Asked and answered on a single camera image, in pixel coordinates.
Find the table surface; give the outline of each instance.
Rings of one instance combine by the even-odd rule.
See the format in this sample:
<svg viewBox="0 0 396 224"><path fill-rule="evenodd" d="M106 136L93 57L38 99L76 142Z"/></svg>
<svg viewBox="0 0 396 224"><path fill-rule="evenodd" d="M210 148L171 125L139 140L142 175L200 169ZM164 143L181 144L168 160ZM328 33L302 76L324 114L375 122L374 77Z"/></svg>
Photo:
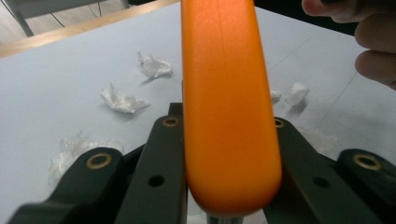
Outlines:
<svg viewBox="0 0 396 224"><path fill-rule="evenodd" d="M61 140L82 130L92 141L119 140L127 153L146 142L169 103L182 101L176 2L150 3L140 12L131 8L76 25L75 31L65 28L2 48L0 223L22 203L49 195L48 169ZM260 8L256 13L271 89L283 93L274 105L276 116L289 120L330 158L355 147L396 163L395 92L357 74L354 61L364 49L353 36ZM147 80L139 51L164 58L174 74ZM302 104L289 107L285 99L296 82L310 92ZM133 115L112 111L99 96L109 83L150 106Z"/></svg>

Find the finger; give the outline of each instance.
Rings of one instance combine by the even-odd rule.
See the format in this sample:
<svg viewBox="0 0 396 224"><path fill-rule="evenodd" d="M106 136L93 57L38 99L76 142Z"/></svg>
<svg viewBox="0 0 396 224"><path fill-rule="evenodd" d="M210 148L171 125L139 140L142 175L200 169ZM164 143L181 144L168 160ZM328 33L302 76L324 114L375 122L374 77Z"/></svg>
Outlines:
<svg viewBox="0 0 396 224"><path fill-rule="evenodd" d="M356 41L367 49L396 53L396 14L377 14L362 21Z"/></svg>
<svg viewBox="0 0 396 224"><path fill-rule="evenodd" d="M367 50L359 55L355 67L364 77L396 90L396 54Z"/></svg>
<svg viewBox="0 0 396 224"><path fill-rule="evenodd" d="M302 7L310 16L332 17L336 22L359 22L374 14L396 11L394 0L334 0L331 2L303 0Z"/></svg>

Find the orange plastic cylinder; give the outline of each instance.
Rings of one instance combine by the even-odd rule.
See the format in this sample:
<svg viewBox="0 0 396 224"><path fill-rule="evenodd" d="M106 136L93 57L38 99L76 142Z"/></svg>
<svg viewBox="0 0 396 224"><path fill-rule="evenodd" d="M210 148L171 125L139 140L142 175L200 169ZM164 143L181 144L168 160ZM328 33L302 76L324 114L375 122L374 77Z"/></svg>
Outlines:
<svg viewBox="0 0 396 224"><path fill-rule="evenodd" d="M277 193L281 164L252 0L182 0L186 172L196 202L241 217Z"/></svg>

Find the wooden table edge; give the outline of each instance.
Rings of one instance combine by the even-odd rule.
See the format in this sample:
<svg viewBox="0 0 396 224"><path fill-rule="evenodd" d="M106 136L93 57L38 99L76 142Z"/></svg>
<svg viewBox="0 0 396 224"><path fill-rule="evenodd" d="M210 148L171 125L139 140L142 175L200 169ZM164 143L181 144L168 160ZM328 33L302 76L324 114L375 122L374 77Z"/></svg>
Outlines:
<svg viewBox="0 0 396 224"><path fill-rule="evenodd" d="M78 35L115 23L117 21L124 21L162 7L170 6L177 2L179 2L179 0L157 0L138 7L130 7L104 17L96 18L90 21L84 21L82 23L74 24L54 31L49 31L44 34L24 38L22 40L0 46L0 58L20 53L28 49L34 49L43 45L47 45L49 43L65 39L69 36Z"/></svg>

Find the orange handle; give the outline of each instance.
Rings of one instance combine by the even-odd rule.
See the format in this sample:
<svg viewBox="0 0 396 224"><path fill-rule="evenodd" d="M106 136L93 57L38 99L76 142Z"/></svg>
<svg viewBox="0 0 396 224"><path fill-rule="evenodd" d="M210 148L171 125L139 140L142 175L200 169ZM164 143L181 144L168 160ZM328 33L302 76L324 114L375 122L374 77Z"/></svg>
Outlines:
<svg viewBox="0 0 396 224"><path fill-rule="evenodd" d="M276 195L281 165L252 0L182 0L186 172L196 202L241 217Z"/></svg>

